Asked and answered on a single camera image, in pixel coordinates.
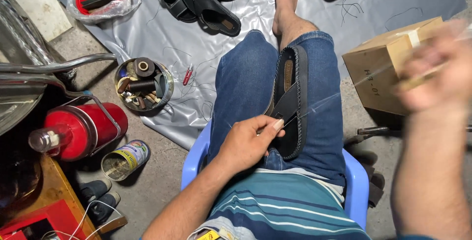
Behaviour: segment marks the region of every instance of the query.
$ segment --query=leg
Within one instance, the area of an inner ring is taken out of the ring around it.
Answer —
[[[298,44],[308,54],[306,143],[297,158],[283,162],[283,168],[301,167],[328,178],[329,183],[344,186],[343,117],[333,40],[295,14],[296,2],[276,0],[276,4],[273,27],[275,33],[282,34],[281,49]],[[277,154],[269,154],[269,160],[272,157],[274,161]]]
[[[226,53],[216,72],[217,97],[211,118],[209,161],[235,122],[264,113],[272,93],[279,54],[263,34],[253,30]]]

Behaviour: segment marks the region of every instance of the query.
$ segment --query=striped shirt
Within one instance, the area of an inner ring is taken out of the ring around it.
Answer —
[[[259,168],[233,180],[188,240],[208,230],[226,240],[369,239],[344,213],[342,188],[312,176],[301,168]]]

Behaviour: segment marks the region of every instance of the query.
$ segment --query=hand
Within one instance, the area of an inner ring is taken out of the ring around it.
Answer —
[[[275,137],[285,135],[284,121],[260,115],[234,123],[221,145],[215,160],[225,165],[225,169],[237,174],[255,165],[267,153],[267,148]],[[263,132],[257,136],[257,130]]]
[[[415,50],[405,62],[402,76],[419,76],[444,63],[438,73],[420,86],[399,90],[403,104],[413,112],[449,105],[466,107],[472,96],[472,48],[470,40],[458,40],[466,23],[454,20],[444,23],[428,45]]]

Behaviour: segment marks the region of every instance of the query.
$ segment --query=jeans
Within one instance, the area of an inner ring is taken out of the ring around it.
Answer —
[[[332,37],[321,31],[302,34],[288,46],[300,45],[308,55],[308,115],[305,146],[298,157],[284,161],[271,148],[262,168],[303,168],[345,186],[343,117],[338,60]],[[264,113],[272,93],[279,52],[260,31],[252,30],[226,53],[216,72],[216,92],[209,145],[209,161],[235,122]]]

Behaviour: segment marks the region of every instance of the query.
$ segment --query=plastic chair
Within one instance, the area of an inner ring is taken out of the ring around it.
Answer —
[[[181,190],[197,176],[199,167],[208,153],[210,129],[211,121],[208,122],[188,152],[184,162],[184,169],[182,170]],[[343,155],[346,162],[347,186],[344,212],[365,231],[369,199],[369,179],[363,166],[345,149],[343,149]]]

